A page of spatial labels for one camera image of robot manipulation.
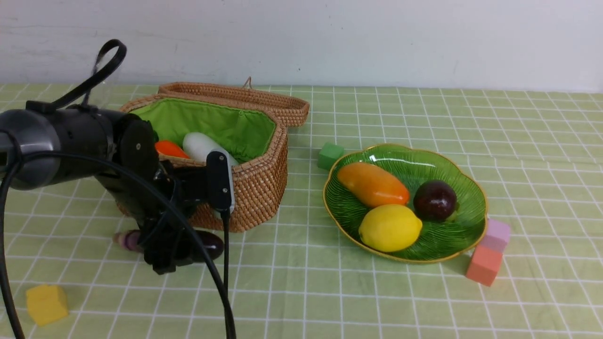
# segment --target gold plate rim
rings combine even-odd
[[[466,178],[468,178],[469,180],[473,181],[477,187],[479,188],[479,190],[482,192],[482,194],[484,195],[484,200],[485,200],[485,211],[484,211],[484,231],[482,232],[482,234],[480,235],[480,237],[471,245],[469,245],[466,249],[460,250],[454,254],[451,254],[449,256],[446,256],[444,258],[440,258],[440,259],[433,259],[433,260],[413,260],[413,259],[404,259],[404,258],[399,258],[397,256],[393,256],[393,255],[389,255],[387,253],[384,252],[379,252],[375,249],[370,248],[369,246],[366,246],[365,244],[355,240],[354,238],[352,238],[344,229],[343,227],[341,227],[341,225],[339,224],[339,222],[337,222],[337,219],[333,216],[333,213],[331,213],[330,209],[329,209],[329,205],[327,204],[327,200],[326,200],[326,191],[327,191],[327,185],[329,184],[329,182],[333,179],[333,169],[335,168],[335,166],[344,158],[355,155],[355,154],[362,154],[365,153],[367,151],[370,151],[374,148],[378,148],[378,147],[383,147],[383,146],[396,146],[396,147],[400,147],[400,148],[405,148],[409,151],[418,151],[418,152],[426,152],[426,153],[431,153],[434,154],[436,156],[442,157],[444,159],[446,159],[448,162],[450,162],[454,167],[456,167],[456,169]],[[339,231],[343,234],[345,234],[346,237],[348,237],[349,240],[351,240],[353,243],[355,243],[358,247],[371,252],[372,254],[384,257],[384,258],[388,258],[388,259],[392,259],[395,261],[399,261],[399,262],[405,262],[405,263],[409,263],[409,264],[434,264],[437,262],[443,262],[446,260],[450,260],[453,259],[467,251],[470,251],[471,249],[475,248],[484,238],[484,236],[486,235],[487,231],[488,231],[488,210],[489,210],[489,205],[488,205],[488,197],[486,195],[486,192],[484,191],[483,187],[477,182],[475,181],[473,178],[471,178],[470,176],[468,176],[454,161],[450,160],[448,157],[434,152],[434,151],[430,151],[430,150],[424,150],[421,148],[411,148],[411,147],[407,147],[405,145],[401,145],[401,144],[394,144],[394,143],[390,143],[390,142],[386,142],[383,144],[377,144],[371,147],[367,147],[364,150],[361,151],[356,151],[356,152],[352,152],[350,154],[346,154],[341,156],[339,159],[337,159],[335,161],[335,163],[333,164],[333,166],[331,166],[331,169],[329,170],[329,175],[327,176],[327,180],[324,183],[323,186],[323,204],[324,204],[324,208],[327,210],[327,213],[329,214],[329,216],[331,217],[331,219],[333,219],[333,221],[335,222],[335,224],[337,225],[337,228],[339,228]]]

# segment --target black handle loop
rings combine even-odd
[[[98,68],[98,63],[103,59],[103,57],[113,48],[117,47],[117,52],[115,55],[107,62],[107,64],[100,69],[100,71],[96,71]],[[63,95],[59,99],[56,99],[52,103],[40,103],[38,101],[27,101],[25,103],[26,109],[35,110],[41,113],[50,113],[59,108],[65,107],[70,103],[73,103],[82,95],[86,95],[84,99],[84,105],[87,105],[88,98],[90,96],[90,91],[102,83],[106,78],[108,78],[111,74],[113,74],[121,65],[121,63],[125,59],[125,55],[127,53],[126,46],[119,41],[118,39],[112,39],[107,41],[103,47],[98,52],[96,57],[95,66],[93,68],[92,76],[90,76],[86,81],[79,84],[76,88],[72,89],[67,94]]]

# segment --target plum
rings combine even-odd
[[[442,180],[424,182],[412,200],[421,220],[443,222],[456,210],[456,192]]]

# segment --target green plate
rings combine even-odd
[[[411,193],[412,199],[427,180],[447,182],[456,192],[456,218],[443,223],[423,222],[418,240],[410,247],[382,253],[364,245],[358,227],[370,210],[337,180],[337,172],[353,162],[368,162],[394,174]],[[488,202],[484,190],[448,158],[425,150],[397,144],[380,144],[348,154],[335,162],[323,189],[323,201],[339,229],[356,245],[386,258],[414,263],[439,262],[453,258],[477,245],[487,228]]]

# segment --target plastic fruit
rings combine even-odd
[[[397,177],[367,162],[343,166],[337,173],[337,179],[370,208],[386,204],[406,205],[410,200],[408,189]]]
[[[205,162],[209,153],[220,148],[222,147],[217,142],[201,132],[188,133],[182,140],[182,149],[199,162]],[[239,162],[230,153],[226,152],[226,156],[229,158],[231,166],[239,165]]]
[[[430,180],[418,188],[412,203],[422,220],[442,222],[456,210],[456,192],[442,180]]]
[[[361,241],[380,252],[401,251],[418,239],[423,222],[401,204],[382,205],[370,210],[358,233]]]
[[[161,140],[155,143],[155,150],[157,153],[164,156],[181,157],[190,159],[188,155],[175,143],[169,140]]]

